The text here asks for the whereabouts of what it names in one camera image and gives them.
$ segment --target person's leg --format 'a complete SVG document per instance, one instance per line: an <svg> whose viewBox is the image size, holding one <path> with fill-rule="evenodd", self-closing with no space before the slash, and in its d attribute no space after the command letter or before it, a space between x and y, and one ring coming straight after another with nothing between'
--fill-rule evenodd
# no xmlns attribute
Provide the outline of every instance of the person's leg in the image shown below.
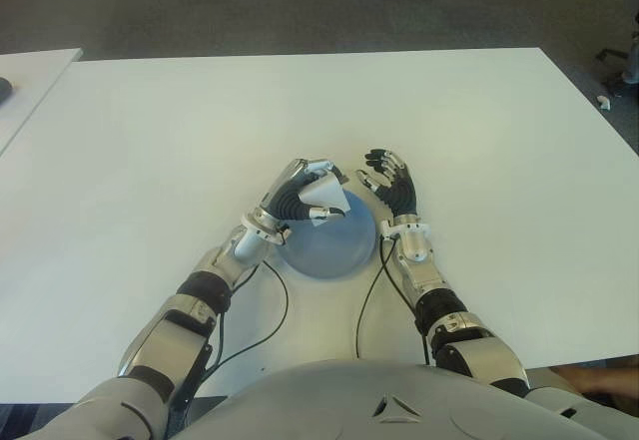
<svg viewBox="0 0 639 440"><path fill-rule="evenodd" d="M608 393L639 398L639 368L553 367L580 393Z"/></svg>
<svg viewBox="0 0 639 440"><path fill-rule="evenodd" d="M639 35L633 39L628 53L628 64L621 78L626 84L639 84Z"/></svg>

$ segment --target black rubber joint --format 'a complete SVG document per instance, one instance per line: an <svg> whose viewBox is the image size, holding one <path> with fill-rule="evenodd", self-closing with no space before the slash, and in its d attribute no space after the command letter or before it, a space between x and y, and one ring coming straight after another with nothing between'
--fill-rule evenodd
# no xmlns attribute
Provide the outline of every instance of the black rubber joint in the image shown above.
<svg viewBox="0 0 639 440"><path fill-rule="evenodd" d="M231 295L233 295L220 276L204 270L189 275L189 278L180 285L178 293L198 298L217 314L229 310Z"/></svg>
<svg viewBox="0 0 639 440"><path fill-rule="evenodd" d="M436 288L424 294L415 306L415 325L422 335L442 317L455 312L467 312L455 292L449 288Z"/></svg>

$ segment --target triangular logo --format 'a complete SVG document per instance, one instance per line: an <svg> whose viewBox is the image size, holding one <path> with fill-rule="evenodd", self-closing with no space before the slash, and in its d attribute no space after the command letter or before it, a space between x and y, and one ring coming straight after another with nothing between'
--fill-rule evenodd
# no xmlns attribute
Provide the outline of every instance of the triangular logo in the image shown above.
<svg viewBox="0 0 639 440"><path fill-rule="evenodd" d="M421 414L394 395L384 395L372 416L379 423L419 423Z"/></svg>

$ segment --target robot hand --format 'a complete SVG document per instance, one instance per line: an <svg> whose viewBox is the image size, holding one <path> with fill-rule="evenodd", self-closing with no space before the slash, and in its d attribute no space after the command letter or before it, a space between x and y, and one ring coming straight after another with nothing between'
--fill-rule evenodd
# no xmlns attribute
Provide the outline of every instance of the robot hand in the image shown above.
<svg viewBox="0 0 639 440"><path fill-rule="evenodd" d="M382 173L387 178L389 186L376 181L363 170L357 171L359 180L390 207L394 217L416 215L415 187L404 161L397 154L385 149L372 149L365 157L366 164Z"/></svg>
<svg viewBox="0 0 639 440"><path fill-rule="evenodd" d="M340 209L309 206L300 201L299 193L302 188L328 172L334 173L340 184L347 181L329 160L293 160L273 183L262 199L260 207L277 220L329 220L343 217L344 213Z"/></svg>

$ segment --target small white object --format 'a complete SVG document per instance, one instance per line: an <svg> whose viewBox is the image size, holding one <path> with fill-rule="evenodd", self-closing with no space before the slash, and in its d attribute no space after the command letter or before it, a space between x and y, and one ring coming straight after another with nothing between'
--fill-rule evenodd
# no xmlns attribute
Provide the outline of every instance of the small white object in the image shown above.
<svg viewBox="0 0 639 440"><path fill-rule="evenodd" d="M597 96L597 102L599 103L599 109L602 111L610 111L610 100L605 96Z"/></svg>
<svg viewBox="0 0 639 440"><path fill-rule="evenodd" d="M337 208L345 213L350 211L350 205L343 193L341 184L333 173L327 173L317 181L310 183L300 191L300 201L311 206L321 208ZM314 226L326 222L322 219L311 219Z"/></svg>

